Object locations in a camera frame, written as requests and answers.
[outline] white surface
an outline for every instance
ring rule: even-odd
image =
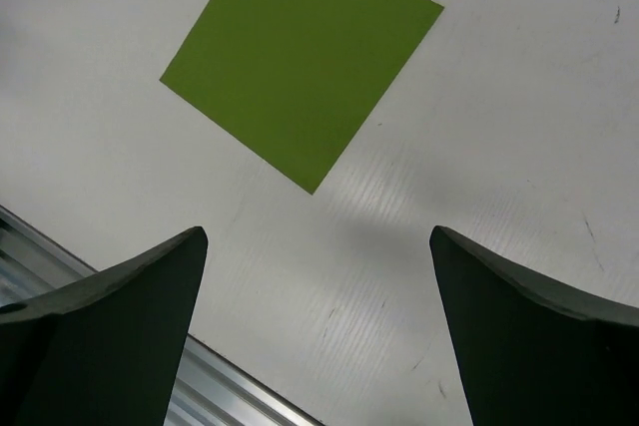
[[[435,0],[313,197],[158,81],[207,1],[0,0],[0,204],[99,268],[203,225],[192,333],[327,425],[470,424],[436,223],[639,305],[637,0]]]

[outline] silver metal frame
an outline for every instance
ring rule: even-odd
[[[0,305],[42,294],[95,270],[0,207]],[[318,426],[283,398],[189,336],[165,426]]]

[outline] green square sheet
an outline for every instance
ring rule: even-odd
[[[442,9],[210,0],[161,81],[313,193]]]

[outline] green square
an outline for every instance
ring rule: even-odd
[[[161,80],[313,193],[442,9],[211,0]]]

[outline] scratch mark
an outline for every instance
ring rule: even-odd
[[[422,356],[421,359],[415,363],[415,365],[412,367],[412,369],[410,371],[412,372],[415,369],[417,369],[417,367],[421,364],[421,361],[423,361],[424,358],[425,358],[425,356]]]
[[[441,384],[441,380],[437,381],[437,386],[439,387],[439,393],[441,393],[441,397],[443,399],[448,399],[446,391],[443,389],[443,385]]]
[[[581,214],[583,215],[583,222],[586,225],[586,228],[588,228],[588,234],[590,234],[590,237],[592,238],[592,242],[594,243],[592,246],[592,254],[595,257],[595,260],[597,260],[599,269],[601,269],[602,271],[605,271],[605,268],[603,267],[603,264],[601,264],[601,260],[599,259],[599,255],[597,254],[597,239],[595,238],[595,233],[592,232],[592,228],[590,227],[590,221],[588,221],[588,217],[586,216],[586,213],[581,212]]]

